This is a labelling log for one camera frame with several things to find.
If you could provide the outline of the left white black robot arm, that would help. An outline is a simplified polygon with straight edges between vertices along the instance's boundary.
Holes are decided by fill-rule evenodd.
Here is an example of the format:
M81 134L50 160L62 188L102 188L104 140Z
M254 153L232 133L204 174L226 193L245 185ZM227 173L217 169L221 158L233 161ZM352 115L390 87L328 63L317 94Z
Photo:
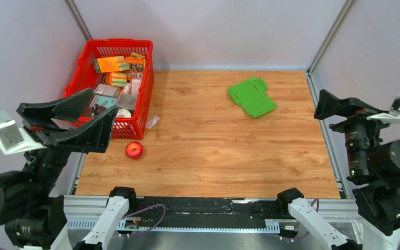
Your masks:
M72 249L64 197L50 197L71 153L103 153L110 143L118 108L112 106L84 125L60 128L55 120L77 121L93 97L87 88L49 103L22 103L18 127L0 110L0 150L23 153L20 171L0 173L0 225L20 249Z

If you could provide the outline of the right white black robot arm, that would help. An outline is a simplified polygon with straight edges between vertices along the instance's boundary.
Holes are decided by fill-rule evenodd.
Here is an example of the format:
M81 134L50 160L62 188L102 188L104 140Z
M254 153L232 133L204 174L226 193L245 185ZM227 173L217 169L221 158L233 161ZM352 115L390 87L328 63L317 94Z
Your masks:
M389 110L377 109L358 98L340 99L319 93L317 120L341 116L332 131L345 136L349 182L363 219L363 242L357 243L331 226L296 188L278 194L276 211L294 218L326 249L400 249L400 140L383 143L380 131L400 124L400 95Z

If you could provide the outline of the green paper box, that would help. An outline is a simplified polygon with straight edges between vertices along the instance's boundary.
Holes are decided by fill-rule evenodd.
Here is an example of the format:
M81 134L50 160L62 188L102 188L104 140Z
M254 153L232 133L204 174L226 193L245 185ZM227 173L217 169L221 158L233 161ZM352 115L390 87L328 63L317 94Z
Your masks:
M258 118L277 108L278 104L267 95L267 85L262 78L252 77L228 88L234 103L247 115Z

